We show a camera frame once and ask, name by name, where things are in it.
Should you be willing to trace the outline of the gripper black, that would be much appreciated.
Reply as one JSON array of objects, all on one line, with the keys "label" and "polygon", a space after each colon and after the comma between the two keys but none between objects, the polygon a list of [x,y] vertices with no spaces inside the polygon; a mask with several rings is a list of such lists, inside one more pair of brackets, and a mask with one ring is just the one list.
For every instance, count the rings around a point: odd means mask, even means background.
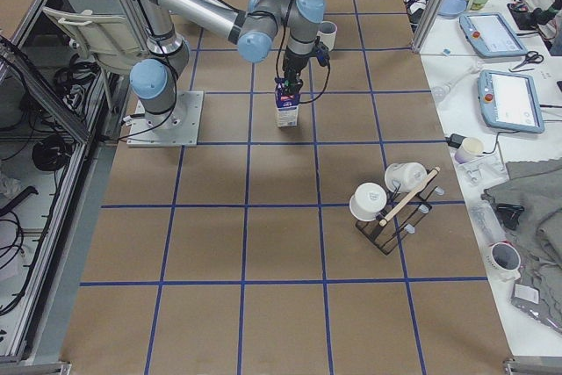
[{"label": "gripper black", "polygon": [[300,74],[308,62],[309,56],[307,54],[284,52],[282,65],[284,77],[277,78],[277,93],[288,93],[289,83],[287,81],[291,81],[291,94],[298,95],[303,86]]}]

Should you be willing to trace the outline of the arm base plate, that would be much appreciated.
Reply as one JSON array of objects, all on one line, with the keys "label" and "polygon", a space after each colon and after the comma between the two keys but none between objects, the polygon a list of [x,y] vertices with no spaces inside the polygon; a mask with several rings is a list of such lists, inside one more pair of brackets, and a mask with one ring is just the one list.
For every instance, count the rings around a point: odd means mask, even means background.
[{"label": "arm base plate", "polygon": [[205,93],[202,90],[181,90],[171,116],[146,113],[140,100],[135,112],[142,117],[133,119],[126,144],[131,148],[196,147]]}]

